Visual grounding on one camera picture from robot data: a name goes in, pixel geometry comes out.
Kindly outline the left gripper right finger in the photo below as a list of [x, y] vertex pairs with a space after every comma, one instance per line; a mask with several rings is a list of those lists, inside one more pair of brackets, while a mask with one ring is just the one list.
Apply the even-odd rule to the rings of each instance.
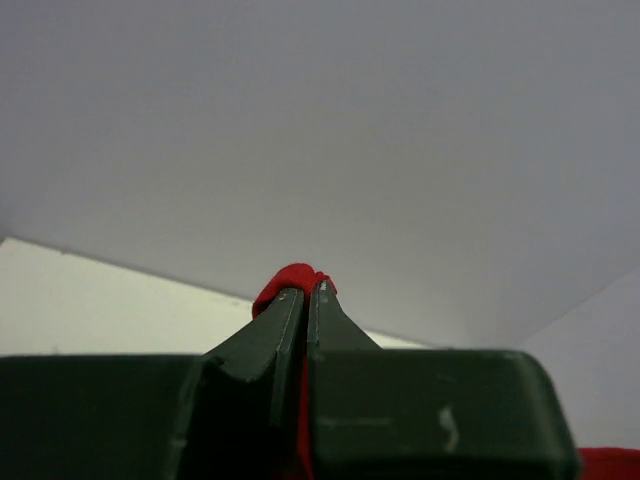
[[331, 285], [310, 301], [309, 431], [318, 479], [575, 479], [552, 381], [514, 350], [384, 349]]

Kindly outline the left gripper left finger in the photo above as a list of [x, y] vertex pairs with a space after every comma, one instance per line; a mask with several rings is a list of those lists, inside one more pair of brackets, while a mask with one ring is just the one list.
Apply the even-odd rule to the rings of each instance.
[[304, 295], [202, 355], [1, 361], [5, 479], [264, 479], [295, 451]]

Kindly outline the red t-shirt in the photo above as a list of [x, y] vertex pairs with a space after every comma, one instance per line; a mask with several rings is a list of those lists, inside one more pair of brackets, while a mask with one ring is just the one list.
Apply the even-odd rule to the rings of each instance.
[[[337, 292], [331, 278], [316, 271], [306, 263], [293, 263], [279, 270], [266, 284], [252, 305], [252, 318], [263, 313], [279, 292], [295, 288], [304, 292], [305, 306], [309, 306], [313, 289], [328, 281]], [[309, 433], [309, 379], [307, 359], [303, 360], [299, 411], [297, 421], [297, 463], [295, 472], [287, 479], [313, 479], [311, 440]], [[581, 479], [588, 480], [639, 480], [639, 450], [617, 447], [580, 448], [582, 460]]]

